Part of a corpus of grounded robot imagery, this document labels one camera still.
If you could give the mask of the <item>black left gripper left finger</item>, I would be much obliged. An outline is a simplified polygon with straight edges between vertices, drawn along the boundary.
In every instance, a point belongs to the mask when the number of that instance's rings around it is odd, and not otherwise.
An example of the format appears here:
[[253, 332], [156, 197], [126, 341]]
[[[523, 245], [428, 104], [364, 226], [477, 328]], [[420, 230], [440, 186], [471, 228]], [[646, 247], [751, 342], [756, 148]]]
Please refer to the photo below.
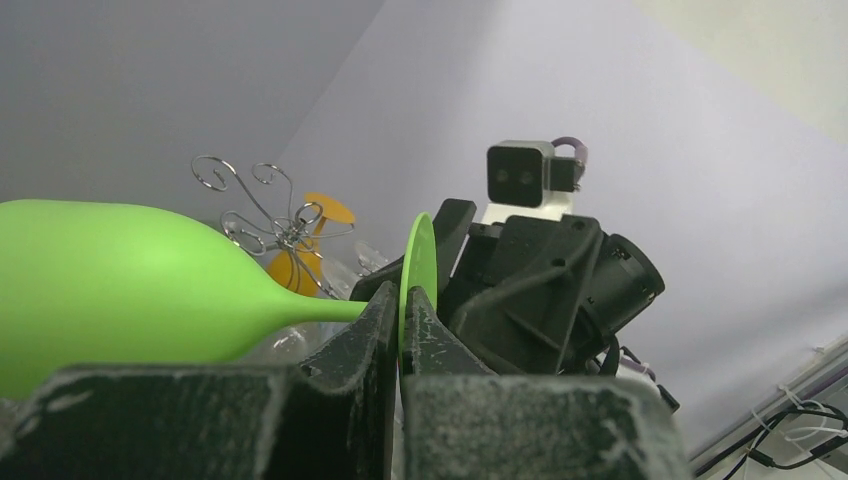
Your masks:
[[398, 290], [278, 365], [59, 371], [1, 439], [5, 479], [387, 479]]

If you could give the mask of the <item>orange plastic goblet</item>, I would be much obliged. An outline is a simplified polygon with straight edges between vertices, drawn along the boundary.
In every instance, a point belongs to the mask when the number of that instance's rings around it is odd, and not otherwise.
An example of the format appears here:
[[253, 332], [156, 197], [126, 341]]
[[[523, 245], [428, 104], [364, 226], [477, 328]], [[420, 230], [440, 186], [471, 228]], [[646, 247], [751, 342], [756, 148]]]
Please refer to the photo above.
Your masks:
[[307, 192], [303, 198], [303, 205], [293, 217], [284, 218], [282, 239], [277, 243], [279, 252], [266, 272], [294, 293], [318, 296], [322, 292], [336, 298], [322, 273], [325, 257], [320, 251], [320, 241], [351, 233], [356, 216], [349, 207], [327, 194]]

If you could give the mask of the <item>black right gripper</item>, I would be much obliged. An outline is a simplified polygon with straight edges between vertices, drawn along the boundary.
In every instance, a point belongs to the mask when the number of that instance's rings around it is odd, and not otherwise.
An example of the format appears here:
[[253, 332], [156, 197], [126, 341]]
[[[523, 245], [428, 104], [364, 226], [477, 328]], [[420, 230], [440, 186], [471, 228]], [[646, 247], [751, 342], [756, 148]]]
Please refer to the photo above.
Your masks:
[[[477, 206], [448, 198], [433, 219], [438, 279], [449, 279]], [[349, 299], [400, 286], [403, 258], [361, 277]], [[512, 216], [473, 224], [438, 316], [499, 374], [578, 374], [665, 290], [647, 255], [592, 217]]]

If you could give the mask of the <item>clear plastic wine glass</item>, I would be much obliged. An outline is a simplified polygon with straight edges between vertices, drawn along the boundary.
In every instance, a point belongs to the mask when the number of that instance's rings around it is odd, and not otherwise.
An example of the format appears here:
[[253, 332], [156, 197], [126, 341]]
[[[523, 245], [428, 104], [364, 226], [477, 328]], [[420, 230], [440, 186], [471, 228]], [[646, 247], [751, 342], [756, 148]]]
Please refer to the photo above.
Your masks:
[[324, 291], [332, 298], [348, 300], [360, 279], [390, 263], [385, 255], [365, 241], [355, 241], [353, 250], [356, 254], [356, 268], [329, 256], [321, 260]]

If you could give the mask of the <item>green plastic goblet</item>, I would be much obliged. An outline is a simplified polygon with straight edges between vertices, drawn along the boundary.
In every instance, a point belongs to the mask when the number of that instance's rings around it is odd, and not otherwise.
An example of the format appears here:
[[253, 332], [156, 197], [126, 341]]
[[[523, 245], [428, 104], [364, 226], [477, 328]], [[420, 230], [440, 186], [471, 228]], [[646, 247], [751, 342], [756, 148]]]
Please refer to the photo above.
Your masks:
[[1, 206], [1, 394], [29, 396], [78, 364], [237, 360], [299, 323], [348, 323], [365, 305], [294, 293], [184, 215], [132, 204], [20, 199]]

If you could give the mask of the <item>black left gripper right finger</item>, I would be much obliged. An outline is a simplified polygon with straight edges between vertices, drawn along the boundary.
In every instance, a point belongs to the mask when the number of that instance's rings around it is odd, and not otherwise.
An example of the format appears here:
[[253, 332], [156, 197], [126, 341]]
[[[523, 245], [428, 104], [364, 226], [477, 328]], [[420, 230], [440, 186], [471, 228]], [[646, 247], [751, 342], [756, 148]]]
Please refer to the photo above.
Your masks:
[[409, 479], [689, 479], [668, 406], [617, 377], [498, 375], [407, 296], [401, 394]]

